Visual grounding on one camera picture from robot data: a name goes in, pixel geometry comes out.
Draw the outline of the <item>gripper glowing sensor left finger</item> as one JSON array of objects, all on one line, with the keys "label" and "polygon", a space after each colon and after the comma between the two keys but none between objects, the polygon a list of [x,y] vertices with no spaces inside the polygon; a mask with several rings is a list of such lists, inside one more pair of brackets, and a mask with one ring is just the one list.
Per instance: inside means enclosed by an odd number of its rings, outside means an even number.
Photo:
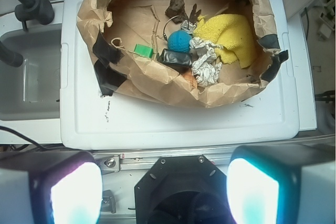
[{"label": "gripper glowing sensor left finger", "polygon": [[1,223],[97,223],[102,191],[89,152],[1,153]]}]

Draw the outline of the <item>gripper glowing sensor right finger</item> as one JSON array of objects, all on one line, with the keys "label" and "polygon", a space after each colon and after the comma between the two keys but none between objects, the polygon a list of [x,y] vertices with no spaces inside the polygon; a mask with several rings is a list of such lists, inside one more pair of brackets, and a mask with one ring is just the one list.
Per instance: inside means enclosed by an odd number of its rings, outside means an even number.
[{"label": "gripper glowing sensor right finger", "polygon": [[335,147],[241,145],[226,191],[237,223],[335,223]]}]

